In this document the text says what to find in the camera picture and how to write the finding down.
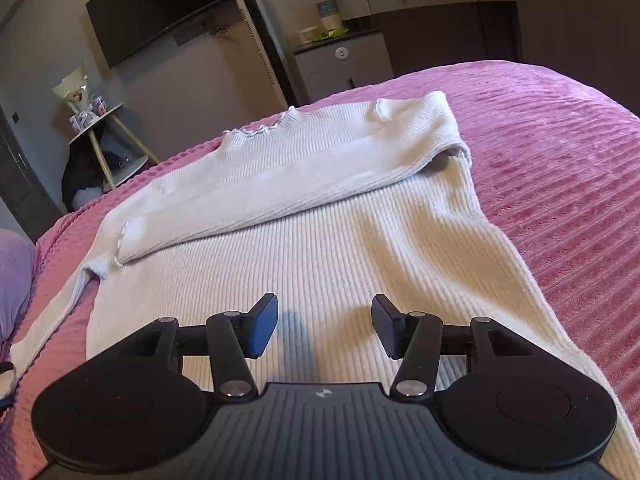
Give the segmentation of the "white ribbed knit sweater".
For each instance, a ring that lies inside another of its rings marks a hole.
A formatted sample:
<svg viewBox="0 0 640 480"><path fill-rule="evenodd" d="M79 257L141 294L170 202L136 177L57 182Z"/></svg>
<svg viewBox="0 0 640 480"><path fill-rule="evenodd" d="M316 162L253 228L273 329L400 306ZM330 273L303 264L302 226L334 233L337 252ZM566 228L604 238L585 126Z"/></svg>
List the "white ribbed knit sweater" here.
<svg viewBox="0 0 640 480"><path fill-rule="evenodd" d="M12 346L13 391L92 278L100 284L85 362L159 318L203 325L267 292L278 322L247 362L257 398L218 408L182 453L136 471L47 462L43 478L638 477L639 442L620 401L480 209L442 92L287 110L145 185L104 217L78 268ZM378 294L447 325L492 318L594 379L617 410L600 460L506 469L462 450L425 406L393 400L400 363L372 325Z"/></svg>

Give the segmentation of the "dark clothes pile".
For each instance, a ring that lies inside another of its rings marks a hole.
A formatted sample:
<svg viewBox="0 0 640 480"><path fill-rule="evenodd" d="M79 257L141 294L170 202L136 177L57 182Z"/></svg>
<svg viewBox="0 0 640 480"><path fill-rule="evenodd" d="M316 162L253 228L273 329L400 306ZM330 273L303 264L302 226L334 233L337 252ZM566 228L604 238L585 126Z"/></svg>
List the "dark clothes pile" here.
<svg viewBox="0 0 640 480"><path fill-rule="evenodd" d="M68 149L68 159L61 181L62 202L72 212L73 199L85 188L104 185L105 177L98 156L88 136L74 141Z"/></svg>

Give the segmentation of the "lavender pillow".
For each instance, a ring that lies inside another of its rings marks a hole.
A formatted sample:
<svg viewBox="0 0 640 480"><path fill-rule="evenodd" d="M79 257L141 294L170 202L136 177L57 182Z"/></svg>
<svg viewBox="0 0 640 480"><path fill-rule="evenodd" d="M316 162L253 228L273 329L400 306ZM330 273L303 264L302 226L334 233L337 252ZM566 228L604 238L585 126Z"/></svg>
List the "lavender pillow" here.
<svg viewBox="0 0 640 480"><path fill-rule="evenodd" d="M20 234L2 229L0 250L0 326L1 340L6 341L28 304L34 277L35 245Z"/></svg>

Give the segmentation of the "pink ribbed bed blanket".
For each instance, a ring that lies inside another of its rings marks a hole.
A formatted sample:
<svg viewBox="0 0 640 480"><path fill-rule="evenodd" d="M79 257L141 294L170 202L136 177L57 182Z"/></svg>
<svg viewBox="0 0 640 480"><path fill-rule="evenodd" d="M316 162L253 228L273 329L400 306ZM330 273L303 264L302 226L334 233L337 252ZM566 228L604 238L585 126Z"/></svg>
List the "pink ribbed bed blanket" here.
<svg viewBox="0 0 640 480"><path fill-rule="evenodd" d="M506 61L430 68L334 94L303 110L446 93L469 144L483 211L518 248L570 338L603 370L639 437L639 118L550 68ZM216 150L214 134L74 214L36 244L28 326L88 252L103 217L155 177ZM46 462L30 429L35 397L84 360L92 280L1 419L1 479Z"/></svg>

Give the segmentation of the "wrapped flower bouquet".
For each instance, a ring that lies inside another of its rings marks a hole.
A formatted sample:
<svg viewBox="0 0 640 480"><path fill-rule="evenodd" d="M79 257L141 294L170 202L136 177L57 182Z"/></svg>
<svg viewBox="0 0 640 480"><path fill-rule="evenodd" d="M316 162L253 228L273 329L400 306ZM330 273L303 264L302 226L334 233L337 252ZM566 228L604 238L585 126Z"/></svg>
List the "wrapped flower bouquet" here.
<svg viewBox="0 0 640 480"><path fill-rule="evenodd" d="M72 110L70 124L76 133L92 126L107 113L102 96L91 90L85 63L81 63L65 76L52 91Z"/></svg>

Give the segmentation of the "grey nightstand cabinet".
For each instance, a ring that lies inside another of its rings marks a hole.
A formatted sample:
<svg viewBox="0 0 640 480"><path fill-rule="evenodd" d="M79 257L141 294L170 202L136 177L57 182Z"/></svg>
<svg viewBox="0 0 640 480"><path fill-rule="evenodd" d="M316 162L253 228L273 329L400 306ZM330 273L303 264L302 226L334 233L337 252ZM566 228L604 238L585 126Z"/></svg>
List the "grey nightstand cabinet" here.
<svg viewBox="0 0 640 480"><path fill-rule="evenodd" d="M294 60L311 103L394 76L380 32L348 35L345 39L298 49Z"/></svg>

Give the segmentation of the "grey dressing table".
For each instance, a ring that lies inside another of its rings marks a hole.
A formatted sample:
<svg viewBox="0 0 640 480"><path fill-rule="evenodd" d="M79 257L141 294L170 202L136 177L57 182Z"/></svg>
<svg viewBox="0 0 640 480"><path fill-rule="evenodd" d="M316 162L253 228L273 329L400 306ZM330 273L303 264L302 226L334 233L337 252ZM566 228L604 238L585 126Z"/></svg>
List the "grey dressing table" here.
<svg viewBox="0 0 640 480"><path fill-rule="evenodd" d="M395 76L463 62L522 59L516 0L336 0L344 21L382 32Z"/></svg>

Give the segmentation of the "blue white box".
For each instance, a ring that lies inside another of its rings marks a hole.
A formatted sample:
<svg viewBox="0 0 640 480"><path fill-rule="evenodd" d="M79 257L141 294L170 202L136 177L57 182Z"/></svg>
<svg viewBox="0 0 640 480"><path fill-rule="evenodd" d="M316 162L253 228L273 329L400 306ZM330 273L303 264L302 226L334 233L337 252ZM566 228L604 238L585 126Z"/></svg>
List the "blue white box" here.
<svg viewBox="0 0 640 480"><path fill-rule="evenodd" d="M340 11L335 0L323 0L316 4L322 26L326 32L334 32L343 28Z"/></svg>

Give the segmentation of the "white tower fan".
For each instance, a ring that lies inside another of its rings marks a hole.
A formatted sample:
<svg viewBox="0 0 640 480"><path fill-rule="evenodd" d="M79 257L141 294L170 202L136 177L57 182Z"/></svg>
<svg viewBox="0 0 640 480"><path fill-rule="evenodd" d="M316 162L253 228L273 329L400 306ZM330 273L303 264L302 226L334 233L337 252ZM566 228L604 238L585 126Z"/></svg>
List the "white tower fan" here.
<svg viewBox="0 0 640 480"><path fill-rule="evenodd" d="M264 3L262 0L235 2L254 39L277 99L286 108L297 106L298 99L286 66L285 54Z"/></svg>

